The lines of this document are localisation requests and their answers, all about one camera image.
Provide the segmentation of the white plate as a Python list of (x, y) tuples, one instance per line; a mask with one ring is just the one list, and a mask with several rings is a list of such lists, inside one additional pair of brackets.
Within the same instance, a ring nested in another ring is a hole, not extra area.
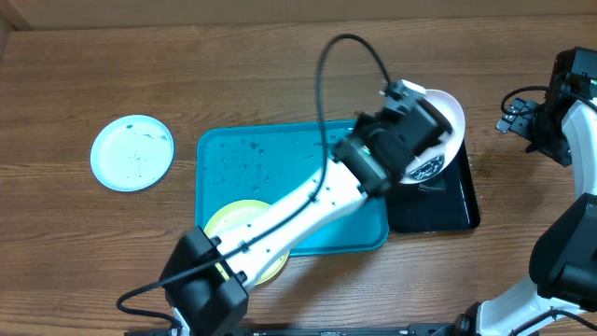
[(449, 93), (427, 89), (424, 101), (431, 107), (447, 128), (432, 145), (414, 157), (407, 166), (401, 184), (418, 184), (440, 176), (456, 158), (465, 136), (465, 113), (460, 103)]

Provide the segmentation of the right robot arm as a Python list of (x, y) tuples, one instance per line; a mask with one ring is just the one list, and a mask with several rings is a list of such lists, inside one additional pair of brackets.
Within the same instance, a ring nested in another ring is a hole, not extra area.
[(536, 335), (564, 317), (596, 311), (596, 99), (577, 95), (561, 132), (571, 151), (575, 201), (539, 237), (529, 273), (500, 296), (476, 302), (437, 335)]

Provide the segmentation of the dark green sponge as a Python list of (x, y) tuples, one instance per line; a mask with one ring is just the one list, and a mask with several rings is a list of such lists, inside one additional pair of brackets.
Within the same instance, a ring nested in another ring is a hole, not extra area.
[(418, 186), (418, 190), (424, 192), (443, 192), (446, 189), (445, 181), (440, 179), (428, 179)]

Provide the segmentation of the light blue plate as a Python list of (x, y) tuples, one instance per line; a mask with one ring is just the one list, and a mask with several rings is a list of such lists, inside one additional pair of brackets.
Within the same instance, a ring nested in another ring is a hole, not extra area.
[(105, 126), (90, 149), (90, 168), (105, 187), (133, 192), (160, 181), (174, 161), (174, 139), (159, 120), (129, 115)]

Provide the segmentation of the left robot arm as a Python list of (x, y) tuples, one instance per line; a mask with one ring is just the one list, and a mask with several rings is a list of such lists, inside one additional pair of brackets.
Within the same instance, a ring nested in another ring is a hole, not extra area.
[(174, 335), (223, 335), (247, 311), (258, 278), (286, 252), (328, 223), (431, 164), (442, 171), (464, 139), (465, 115), (436, 92), (412, 104), (361, 114), (325, 165), (263, 213), (209, 237), (189, 231), (160, 275), (174, 311)]

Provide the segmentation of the yellow plate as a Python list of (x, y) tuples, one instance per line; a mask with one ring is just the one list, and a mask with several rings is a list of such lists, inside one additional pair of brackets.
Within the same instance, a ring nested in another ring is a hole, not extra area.
[[(257, 200), (240, 200), (229, 203), (220, 208), (205, 224), (204, 233), (208, 237), (217, 235), (220, 231), (243, 224), (265, 212), (270, 205)], [(277, 259), (257, 280), (261, 285), (273, 279), (285, 266), (289, 253)]]

